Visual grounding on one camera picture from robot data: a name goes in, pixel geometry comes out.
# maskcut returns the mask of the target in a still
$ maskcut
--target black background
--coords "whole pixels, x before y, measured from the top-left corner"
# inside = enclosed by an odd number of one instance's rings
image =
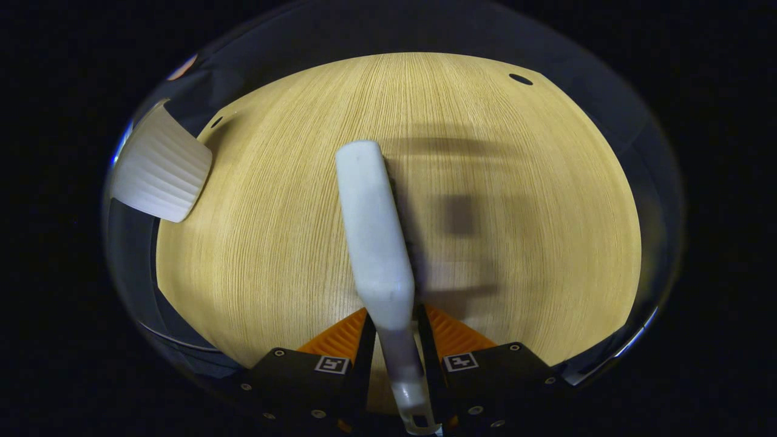
[[[256,434],[142,340],[99,241],[103,177],[131,111],[197,49],[279,2],[256,3],[52,2],[2,13],[5,166],[18,173],[6,183],[12,396],[0,414],[11,435]],[[775,9],[746,3],[511,3],[635,86],[675,147],[688,196],[688,252],[666,310],[584,403],[559,413],[569,432],[767,435],[774,420],[775,341],[760,337],[774,332],[775,287],[754,278],[774,268],[765,249],[775,235]]]

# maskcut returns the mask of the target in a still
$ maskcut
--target orange gripper pad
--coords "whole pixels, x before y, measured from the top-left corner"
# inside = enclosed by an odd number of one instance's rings
[[[440,362],[444,356],[465,354],[497,346],[480,332],[454,319],[441,309],[427,304],[424,304],[424,308],[432,326],[434,346],[437,348],[437,358]]]
[[[356,313],[327,328],[297,350],[309,354],[350,358],[351,362],[356,362],[361,329],[364,327],[366,319],[367,309],[359,309]]]

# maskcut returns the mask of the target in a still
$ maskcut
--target white plastic handle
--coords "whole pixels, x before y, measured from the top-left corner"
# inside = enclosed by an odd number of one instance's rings
[[[356,290],[375,323],[399,415],[408,433],[434,434],[441,426],[432,415],[410,325],[413,271],[381,149],[372,141],[351,142],[335,161]],[[414,416],[424,417],[426,426]]]

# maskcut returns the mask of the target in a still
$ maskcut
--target wood grain surface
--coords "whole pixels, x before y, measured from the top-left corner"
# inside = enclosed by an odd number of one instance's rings
[[[513,80],[521,75],[533,85]],[[362,307],[334,153],[377,141],[395,179],[421,301],[555,365],[631,310],[636,207],[585,113],[524,68],[452,54],[321,65],[224,107],[191,215],[162,221],[159,288],[213,345],[251,367]],[[376,345],[368,409],[395,405]]]

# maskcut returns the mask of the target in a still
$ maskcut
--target white ribbed cup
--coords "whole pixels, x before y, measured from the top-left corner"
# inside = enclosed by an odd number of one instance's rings
[[[139,211],[181,222],[200,197],[213,154],[157,103],[119,151],[110,195]]]

